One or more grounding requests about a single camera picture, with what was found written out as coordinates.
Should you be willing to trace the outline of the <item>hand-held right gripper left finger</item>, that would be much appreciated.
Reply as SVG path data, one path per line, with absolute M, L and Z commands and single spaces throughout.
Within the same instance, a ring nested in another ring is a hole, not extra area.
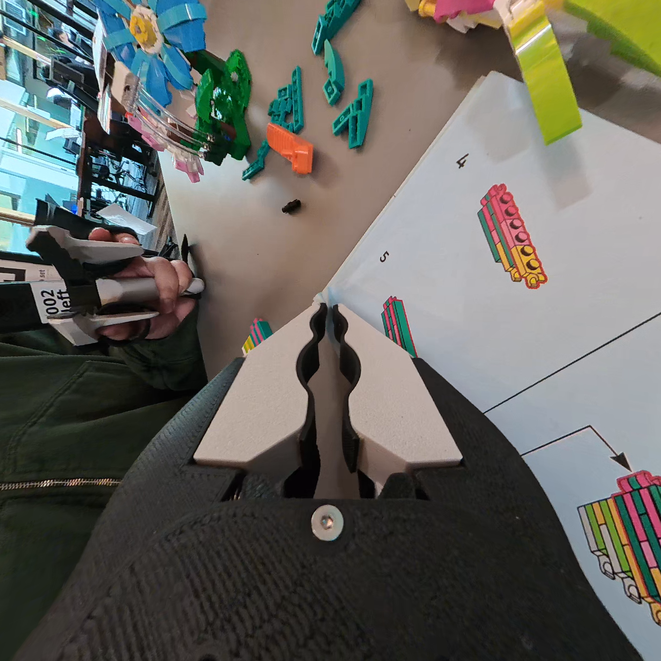
M 327 306 L 315 303 L 261 335 L 195 450 L 196 464 L 267 476 L 284 489 L 317 487 L 321 460 L 310 378 L 319 367 Z

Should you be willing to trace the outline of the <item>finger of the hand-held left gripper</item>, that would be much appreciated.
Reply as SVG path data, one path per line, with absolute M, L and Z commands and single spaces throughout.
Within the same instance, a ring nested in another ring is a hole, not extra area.
M 71 259 L 87 264 L 109 264 L 131 260 L 144 254 L 139 244 L 99 242 L 73 237 L 66 229 L 39 225 L 33 227 L 26 241 L 26 248 L 38 253 L 44 260 L 55 264 L 54 249 L 63 249 Z
M 158 316 L 156 311 L 124 312 L 111 315 L 60 313 L 48 317 L 48 324 L 74 346 L 93 344 L 101 339 L 99 329 L 107 326 L 143 321 Z

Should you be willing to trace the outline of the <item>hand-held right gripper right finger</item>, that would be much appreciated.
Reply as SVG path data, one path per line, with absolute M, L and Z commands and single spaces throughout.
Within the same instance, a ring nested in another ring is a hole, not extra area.
M 332 309 L 351 473 L 382 490 L 391 475 L 457 467 L 463 456 L 410 354 L 343 304 Z

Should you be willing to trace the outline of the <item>small striped lego assembly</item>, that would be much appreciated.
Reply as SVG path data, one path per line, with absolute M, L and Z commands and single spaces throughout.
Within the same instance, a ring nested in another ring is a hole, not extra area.
M 254 318 L 249 329 L 249 335 L 242 346 L 243 356 L 245 357 L 271 335 L 273 335 L 273 330 L 269 322 L 263 318 Z

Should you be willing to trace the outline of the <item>pink lego flower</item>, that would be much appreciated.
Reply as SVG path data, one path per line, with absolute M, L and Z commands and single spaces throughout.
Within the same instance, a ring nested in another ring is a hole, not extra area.
M 186 147 L 178 135 L 151 118 L 127 112 L 126 120 L 142 137 L 144 142 L 158 152 L 169 152 L 176 170 L 184 172 L 193 183 L 200 182 L 203 176 L 202 161 L 197 152 Z

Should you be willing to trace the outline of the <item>lego instruction booklet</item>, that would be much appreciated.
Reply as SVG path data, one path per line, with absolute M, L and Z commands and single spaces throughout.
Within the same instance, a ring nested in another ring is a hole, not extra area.
M 319 293 L 500 429 L 644 660 L 660 659 L 660 145 L 588 112 L 546 146 L 522 83 L 460 104 Z

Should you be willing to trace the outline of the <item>clear plastic lego stems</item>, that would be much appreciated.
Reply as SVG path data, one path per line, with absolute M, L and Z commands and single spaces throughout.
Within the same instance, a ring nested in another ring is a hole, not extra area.
M 122 102 L 129 123 L 158 151 L 168 151 L 180 160 L 205 158 L 213 145 L 210 132 L 196 127 L 196 86 L 173 90 L 172 102 L 162 106 L 132 73 L 124 81 Z

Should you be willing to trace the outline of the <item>white and brown lego assembly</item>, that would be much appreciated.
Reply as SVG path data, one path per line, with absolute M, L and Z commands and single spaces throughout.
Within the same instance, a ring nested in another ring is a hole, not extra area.
M 111 134 L 113 113 L 124 117 L 137 103 L 138 78 L 106 49 L 106 36 L 101 18 L 96 21 L 92 37 L 93 66 L 98 83 L 97 118 L 103 130 Z

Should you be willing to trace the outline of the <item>green lego plant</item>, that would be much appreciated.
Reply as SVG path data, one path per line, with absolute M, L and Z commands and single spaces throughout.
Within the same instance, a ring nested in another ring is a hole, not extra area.
M 193 52 L 190 61 L 201 75 L 195 104 L 203 158 L 218 166 L 227 156 L 241 161 L 251 146 L 245 111 L 251 99 L 252 76 L 244 54 L 235 49 L 222 60 L 201 50 Z

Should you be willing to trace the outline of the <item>blue lego flower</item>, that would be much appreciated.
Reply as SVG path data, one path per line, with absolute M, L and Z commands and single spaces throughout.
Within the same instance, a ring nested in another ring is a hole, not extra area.
M 134 74 L 160 106 L 171 89 L 189 91 L 192 66 L 186 54 L 206 48 L 206 9 L 199 1 L 93 1 L 103 43 L 116 62 Z

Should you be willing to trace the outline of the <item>group of teal lego pieces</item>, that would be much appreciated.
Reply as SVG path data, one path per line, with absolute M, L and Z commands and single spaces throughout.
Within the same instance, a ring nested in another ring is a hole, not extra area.
M 311 42 L 314 55 L 323 54 L 326 80 L 323 96 L 329 106 L 335 106 L 345 88 L 344 66 L 340 54 L 331 40 L 351 18 L 359 1 L 328 1 L 325 10 L 318 16 L 315 33 Z M 344 108 L 332 123 L 332 133 L 340 136 L 348 134 L 348 147 L 357 149 L 364 143 L 369 126 L 371 106 L 374 96 L 374 82 L 367 78 L 358 85 L 355 99 Z M 278 89 L 276 97 L 268 109 L 270 122 L 283 126 L 300 137 L 304 127 L 304 104 L 302 70 L 296 66 L 292 71 L 291 82 Z M 265 139 L 255 160 L 243 171 L 242 179 L 250 180 L 259 174 L 266 164 L 266 157 L 272 150 Z

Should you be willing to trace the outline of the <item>lime green curved lego piece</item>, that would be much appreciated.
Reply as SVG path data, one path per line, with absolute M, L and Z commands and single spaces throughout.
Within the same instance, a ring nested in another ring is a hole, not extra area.
M 503 21 L 544 144 L 554 144 L 582 128 L 583 121 L 545 5 L 514 1 Z

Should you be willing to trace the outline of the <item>pink yellow white lego assembly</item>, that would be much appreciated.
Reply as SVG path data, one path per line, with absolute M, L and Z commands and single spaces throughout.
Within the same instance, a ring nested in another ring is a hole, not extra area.
M 466 34 L 479 25 L 500 29 L 515 1 L 405 1 L 409 12 Z

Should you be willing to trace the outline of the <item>large lime green lego piece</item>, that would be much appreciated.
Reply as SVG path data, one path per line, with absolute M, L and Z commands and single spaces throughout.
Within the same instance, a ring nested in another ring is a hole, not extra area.
M 610 43 L 611 54 L 660 76 L 659 1 L 563 1 L 563 9 Z

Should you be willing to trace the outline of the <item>person's left hand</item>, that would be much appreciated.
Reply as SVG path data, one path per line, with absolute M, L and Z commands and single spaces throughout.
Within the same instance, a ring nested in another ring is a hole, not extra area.
M 183 261 L 169 261 L 159 256 L 137 256 L 115 278 L 151 279 L 159 292 L 158 298 L 151 305 L 159 311 L 159 315 L 151 320 L 105 326 L 98 330 L 98 335 L 123 342 L 140 336 L 146 340 L 160 340 L 173 334 L 196 307 L 192 298 L 183 296 L 193 277 L 191 269 Z

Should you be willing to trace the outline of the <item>black metal shelf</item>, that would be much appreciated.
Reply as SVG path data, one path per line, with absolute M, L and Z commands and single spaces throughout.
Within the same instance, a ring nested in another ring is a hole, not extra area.
M 82 107 L 77 200 L 87 211 L 100 210 L 102 202 L 110 202 L 150 220 L 162 190 L 155 150 L 118 112 L 111 112 L 106 132 L 97 108 L 97 104 Z

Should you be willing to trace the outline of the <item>dark green jacket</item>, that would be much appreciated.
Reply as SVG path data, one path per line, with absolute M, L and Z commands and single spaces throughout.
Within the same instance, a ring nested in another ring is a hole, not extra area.
M 1 659 L 230 660 L 246 473 L 192 456 L 239 368 L 159 390 L 55 331 L 1 340 Z

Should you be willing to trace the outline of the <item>orange brick separator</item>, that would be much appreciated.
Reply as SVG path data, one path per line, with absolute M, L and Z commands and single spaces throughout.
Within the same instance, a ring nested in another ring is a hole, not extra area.
M 288 129 L 270 122 L 266 139 L 269 147 L 287 159 L 294 173 L 308 175 L 313 168 L 314 146 Z

